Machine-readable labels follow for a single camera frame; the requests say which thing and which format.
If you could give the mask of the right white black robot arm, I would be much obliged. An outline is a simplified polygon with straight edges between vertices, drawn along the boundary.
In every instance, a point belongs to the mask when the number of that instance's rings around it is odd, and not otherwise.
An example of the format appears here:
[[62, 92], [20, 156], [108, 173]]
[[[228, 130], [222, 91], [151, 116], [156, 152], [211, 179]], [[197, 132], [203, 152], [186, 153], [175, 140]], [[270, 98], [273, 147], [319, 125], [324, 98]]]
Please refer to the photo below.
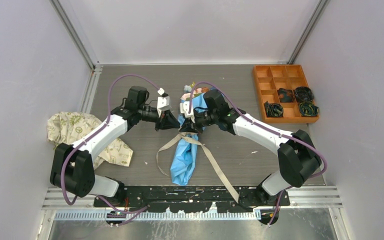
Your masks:
[[202, 94], [205, 107], [183, 101], [179, 112], [184, 117], [180, 131], [200, 133], [216, 125], [234, 136], [249, 139], [273, 152], [278, 171], [267, 176], [256, 188], [256, 197], [263, 205], [271, 205], [288, 187], [301, 187], [322, 165], [309, 134], [303, 130], [285, 131], [261, 122], [245, 111], [231, 107], [221, 91], [212, 89]]

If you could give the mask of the blue wrapping paper sheet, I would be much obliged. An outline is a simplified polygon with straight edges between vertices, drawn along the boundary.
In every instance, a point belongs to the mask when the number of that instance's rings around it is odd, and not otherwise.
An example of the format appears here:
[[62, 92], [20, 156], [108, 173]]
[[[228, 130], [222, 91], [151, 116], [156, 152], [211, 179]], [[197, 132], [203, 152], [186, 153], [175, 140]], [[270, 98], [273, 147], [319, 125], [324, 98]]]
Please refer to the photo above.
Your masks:
[[[194, 91], [192, 106], [207, 108], [207, 104], [205, 103], [203, 96], [201, 96], [201, 90], [201, 88], [198, 88], [198, 90]], [[189, 101], [189, 96], [189, 93], [185, 93], [180, 98], [180, 103]], [[177, 120], [180, 125], [182, 125], [185, 118], [179, 113]], [[179, 186], [186, 186], [188, 184], [196, 167], [197, 151], [198, 145], [196, 144], [189, 143], [182, 138], [177, 142], [174, 157], [170, 166], [170, 175], [173, 184]]]

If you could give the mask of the beige tote bag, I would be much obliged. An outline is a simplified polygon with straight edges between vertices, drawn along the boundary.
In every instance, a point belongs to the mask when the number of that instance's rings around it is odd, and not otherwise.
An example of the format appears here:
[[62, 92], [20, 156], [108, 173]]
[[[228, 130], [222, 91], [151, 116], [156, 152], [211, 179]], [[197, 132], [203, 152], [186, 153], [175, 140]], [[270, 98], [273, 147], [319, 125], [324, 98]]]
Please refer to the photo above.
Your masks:
[[220, 166], [218, 165], [218, 163], [217, 163], [216, 159], [214, 158], [214, 156], [212, 155], [211, 151], [204, 144], [202, 144], [200, 141], [195, 140], [192, 137], [189, 137], [189, 136], [195, 136], [195, 135], [197, 135], [197, 134], [196, 133], [192, 133], [192, 132], [180, 132], [173, 139], [171, 139], [169, 142], [167, 142], [165, 145], [163, 145], [157, 151], [156, 156], [155, 156], [156, 164], [157, 164], [158, 169], [160, 170], [160, 172], [163, 175], [165, 175], [167, 177], [169, 176], [166, 172], [163, 171], [163, 169], [159, 165], [159, 153], [162, 152], [162, 151], [168, 150], [169, 148], [174, 146], [177, 142], [179, 142], [181, 139], [185, 140], [187, 143], [190, 143], [192, 145], [201, 146], [205, 156], [207, 157], [207, 159], [209, 160], [210, 164], [212, 165], [212, 167], [213, 167], [215, 173], [217, 174], [218, 178], [221, 180], [221, 182], [223, 183], [224, 187], [230, 193], [230, 195], [232, 196], [234, 201], [237, 204], [239, 204], [240, 203], [240, 201], [239, 201], [239, 198], [240, 198], [239, 193], [235, 190], [233, 185], [229, 182], [228, 178], [226, 177], [226, 175], [221, 170]]

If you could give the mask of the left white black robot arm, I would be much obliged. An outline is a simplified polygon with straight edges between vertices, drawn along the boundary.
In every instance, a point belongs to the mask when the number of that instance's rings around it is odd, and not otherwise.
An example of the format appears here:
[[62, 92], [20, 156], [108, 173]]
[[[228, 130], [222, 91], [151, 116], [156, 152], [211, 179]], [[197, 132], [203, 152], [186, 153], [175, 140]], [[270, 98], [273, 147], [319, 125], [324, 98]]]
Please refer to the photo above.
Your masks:
[[93, 161], [114, 140], [141, 121], [154, 123], [155, 130], [178, 129], [180, 123], [171, 112], [171, 100], [161, 88], [157, 106], [147, 104], [145, 87], [132, 86], [120, 106], [110, 111], [99, 127], [72, 144], [59, 144], [53, 156], [50, 183], [77, 196], [105, 197], [113, 206], [126, 200], [125, 185], [116, 179], [95, 174]]

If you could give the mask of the orange rose stem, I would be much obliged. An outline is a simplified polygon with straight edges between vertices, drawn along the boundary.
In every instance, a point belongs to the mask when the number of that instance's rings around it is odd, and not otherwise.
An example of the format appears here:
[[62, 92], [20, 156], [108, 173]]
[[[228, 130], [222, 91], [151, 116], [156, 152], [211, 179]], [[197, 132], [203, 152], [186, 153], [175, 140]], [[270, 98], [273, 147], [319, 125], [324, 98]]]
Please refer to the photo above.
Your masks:
[[204, 94], [206, 92], [208, 92], [210, 89], [208, 87], [202, 87], [200, 88], [200, 93]]

